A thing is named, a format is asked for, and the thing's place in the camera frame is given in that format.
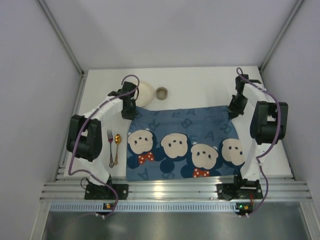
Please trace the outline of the cream round plate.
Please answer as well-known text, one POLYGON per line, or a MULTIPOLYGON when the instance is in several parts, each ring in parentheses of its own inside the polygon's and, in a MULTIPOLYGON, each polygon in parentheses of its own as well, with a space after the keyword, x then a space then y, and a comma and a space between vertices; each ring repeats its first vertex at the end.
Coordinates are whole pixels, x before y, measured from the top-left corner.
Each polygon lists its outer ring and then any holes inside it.
POLYGON ((135 103, 137 107, 146 107, 154 98, 154 88, 147 82, 141 81, 138 87, 138 95, 135 103))

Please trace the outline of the blue bear print cloth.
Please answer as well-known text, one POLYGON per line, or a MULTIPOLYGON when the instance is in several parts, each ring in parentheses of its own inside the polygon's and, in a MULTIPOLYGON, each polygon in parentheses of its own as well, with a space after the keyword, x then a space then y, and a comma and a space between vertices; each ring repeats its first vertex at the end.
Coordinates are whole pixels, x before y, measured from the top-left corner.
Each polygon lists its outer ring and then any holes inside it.
POLYGON ((244 163, 244 150, 226 105, 139 107, 128 129, 128 181, 232 176, 244 163))

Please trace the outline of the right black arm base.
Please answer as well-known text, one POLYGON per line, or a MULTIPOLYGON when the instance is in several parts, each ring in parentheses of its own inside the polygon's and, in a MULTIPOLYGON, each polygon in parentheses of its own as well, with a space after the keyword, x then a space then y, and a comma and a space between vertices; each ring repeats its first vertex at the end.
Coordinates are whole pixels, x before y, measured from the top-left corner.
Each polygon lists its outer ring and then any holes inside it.
POLYGON ((262 199, 263 193, 259 180, 248 180, 241 175, 234 175, 231 183, 216 185, 219 200, 262 199))

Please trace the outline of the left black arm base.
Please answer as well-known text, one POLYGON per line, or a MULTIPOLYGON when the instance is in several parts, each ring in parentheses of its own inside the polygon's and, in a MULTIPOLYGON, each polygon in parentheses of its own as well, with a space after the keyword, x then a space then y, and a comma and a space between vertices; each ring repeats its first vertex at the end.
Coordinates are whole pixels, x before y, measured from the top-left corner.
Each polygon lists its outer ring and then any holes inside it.
MULTIPOLYGON (((128 184, 112 184, 119 200, 126 200, 129 194, 128 184)), ((96 185, 91 182, 86 185, 85 200, 116 200, 116 194, 108 187, 96 185)))

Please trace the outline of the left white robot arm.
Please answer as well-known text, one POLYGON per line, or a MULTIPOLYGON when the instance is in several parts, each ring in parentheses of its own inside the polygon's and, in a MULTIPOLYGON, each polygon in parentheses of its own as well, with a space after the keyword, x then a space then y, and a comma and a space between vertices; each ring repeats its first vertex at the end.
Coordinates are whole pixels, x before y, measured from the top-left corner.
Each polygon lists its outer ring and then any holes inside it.
POLYGON ((127 120, 136 115, 135 95, 139 93, 139 83, 123 80, 121 89, 110 92, 107 97, 84 115, 75 114, 69 122, 66 150, 71 153, 67 174, 85 173, 89 182, 108 189, 110 173, 100 157, 103 148, 102 128, 117 113, 127 120))

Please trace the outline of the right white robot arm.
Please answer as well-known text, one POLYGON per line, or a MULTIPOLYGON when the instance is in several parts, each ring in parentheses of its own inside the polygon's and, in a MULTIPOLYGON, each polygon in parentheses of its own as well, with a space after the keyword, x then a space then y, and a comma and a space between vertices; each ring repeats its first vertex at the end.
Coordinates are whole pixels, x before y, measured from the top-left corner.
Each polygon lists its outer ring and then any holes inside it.
POLYGON ((259 80, 250 79, 241 68, 236 72, 236 94, 232 95, 228 106, 228 117, 235 121, 244 115, 246 107, 254 108, 249 124, 251 146, 244 154, 240 175, 242 179, 257 181, 262 176, 261 168, 267 154, 286 135, 289 105, 278 101, 259 80))

